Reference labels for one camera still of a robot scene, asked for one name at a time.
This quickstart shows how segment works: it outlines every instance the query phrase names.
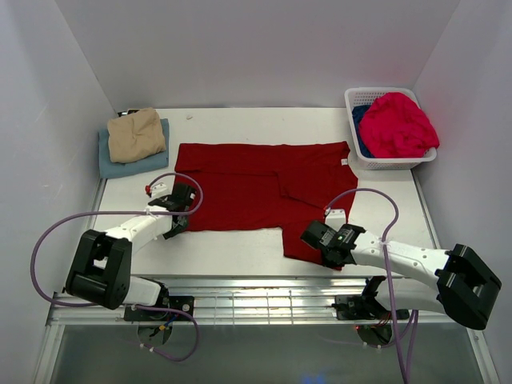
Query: red garment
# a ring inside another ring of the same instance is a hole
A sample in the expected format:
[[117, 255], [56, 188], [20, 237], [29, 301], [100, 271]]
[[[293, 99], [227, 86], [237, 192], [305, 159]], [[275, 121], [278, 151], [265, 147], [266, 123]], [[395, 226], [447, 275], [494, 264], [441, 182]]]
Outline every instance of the red garment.
[[[282, 228], [284, 254], [322, 264], [300, 235], [323, 207], [358, 180], [341, 160], [346, 142], [311, 146], [181, 144], [176, 172], [195, 178], [204, 192], [188, 230]], [[336, 203], [350, 212], [354, 196]]]
[[374, 101], [361, 120], [359, 133], [376, 158], [422, 158], [430, 148], [439, 147], [428, 117], [399, 92]]

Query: tabletop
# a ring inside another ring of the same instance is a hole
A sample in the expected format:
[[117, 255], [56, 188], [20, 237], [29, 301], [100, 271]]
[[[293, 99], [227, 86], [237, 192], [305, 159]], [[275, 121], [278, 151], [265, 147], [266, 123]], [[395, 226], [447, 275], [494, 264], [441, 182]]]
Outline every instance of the tabletop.
[[[109, 179], [99, 210], [142, 210], [148, 197], [144, 186], [156, 176], [174, 170], [182, 142], [208, 144], [315, 144], [347, 141], [349, 166], [359, 187], [381, 190], [400, 209], [400, 219], [389, 239], [432, 247], [422, 203], [410, 170], [362, 170], [358, 168], [345, 108], [211, 108], [162, 109], [160, 118], [170, 124], [170, 159], [167, 169]], [[164, 179], [172, 186], [173, 178]], [[380, 234], [393, 218], [384, 198], [357, 192], [348, 221]], [[126, 220], [100, 216], [96, 230], [106, 230]], [[336, 271], [309, 262], [285, 258], [281, 230], [232, 230], [185, 232], [175, 238], [159, 238], [132, 258], [132, 274], [188, 277], [367, 277], [384, 274], [372, 266], [345, 266]]]

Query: laundry basket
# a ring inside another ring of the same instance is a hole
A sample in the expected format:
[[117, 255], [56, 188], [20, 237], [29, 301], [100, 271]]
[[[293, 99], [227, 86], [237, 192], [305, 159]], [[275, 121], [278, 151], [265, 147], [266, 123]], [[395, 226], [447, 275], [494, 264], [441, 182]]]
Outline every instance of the laundry basket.
[[367, 87], [350, 88], [345, 91], [345, 103], [349, 115], [352, 139], [355, 143], [355, 151], [358, 154], [358, 164], [361, 168], [368, 170], [410, 170], [422, 162], [431, 162], [437, 155], [435, 148], [430, 148], [422, 158], [367, 158], [361, 153], [358, 136], [355, 132], [354, 120], [352, 119], [352, 109], [356, 106], [372, 104], [376, 98], [380, 98], [389, 92], [400, 92], [418, 104], [418, 100], [412, 90], [406, 88]]

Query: folded clothing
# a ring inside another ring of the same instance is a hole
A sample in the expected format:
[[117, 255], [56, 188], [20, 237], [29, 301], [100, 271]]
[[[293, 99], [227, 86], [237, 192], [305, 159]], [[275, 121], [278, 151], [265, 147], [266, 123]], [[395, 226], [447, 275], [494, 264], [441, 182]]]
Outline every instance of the folded clothing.
[[[300, 236], [312, 220], [323, 221], [324, 206], [357, 187], [346, 142], [311, 146], [181, 144], [176, 172], [195, 178], [205, 199], [188, 230], [282, 228], [284, 255], [322, 264], [319, 251]], [[350, 212], [354, 195], [335, 204]]]
[[99, 131], [99, 174], [101, 178], [123, 178], [133, 174], [149, 172], [166, 168], [169, 165], [169, 122], [166, 118], [162, 119], [163, 136], [166, 140], [166, 150], [158, 154], [153, 154], [136, 162], [122, 164], [112, 162], [109, 152], [109, 131], [104, 128]]
[[356, 106], [352, 109], [352, 120], [354, 121], [355, 134], [358, 136], [358, 144], [359, 150], [361, 154], [366, 158], [374, 158], [371, 152], [366, 148], [364, 141], [361, 139], [361, 133], [359, 132], [359, 123], [364, 117], [365, 113], [370, 108], [370, 105], [367, 106]]
[[166, 150], [162, 124], [154, 108], [112, 118], [107, 129], [112, 162], [136, 162]]
[[376, 99], [359, 125], [359, 133], [376, 158], [422, 158], [439, 139], [428, 117], [399, 92]]

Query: blue fabric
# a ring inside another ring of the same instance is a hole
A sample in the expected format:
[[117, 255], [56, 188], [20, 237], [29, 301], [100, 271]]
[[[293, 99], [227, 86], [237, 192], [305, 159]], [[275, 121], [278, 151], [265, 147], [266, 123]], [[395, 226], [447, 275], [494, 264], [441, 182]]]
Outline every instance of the blue fabric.
[[132, 174], [166, 168], [169, 165], [169, 121], [163, 118], [160, 122], [162, 123], [163, 135], [166, 138], [166, 150], [127, 164], [110, 161], [109, 131], [107, 128], [100, 130], [98, 143], [100, 176], [102, 178], [123, 178]]
[[358, 136], [358, 143], [361, 154], [367, 158], [374, 158], [375, 156], [373, 156], [368, 148], [366, 148], [365, 143], [362, 142], [361, 135], [359, 134], [359, 123], [370, 107], [371, 106], [356, 106], [352, 109], [352, 119], [354, 120], [355, 133]]

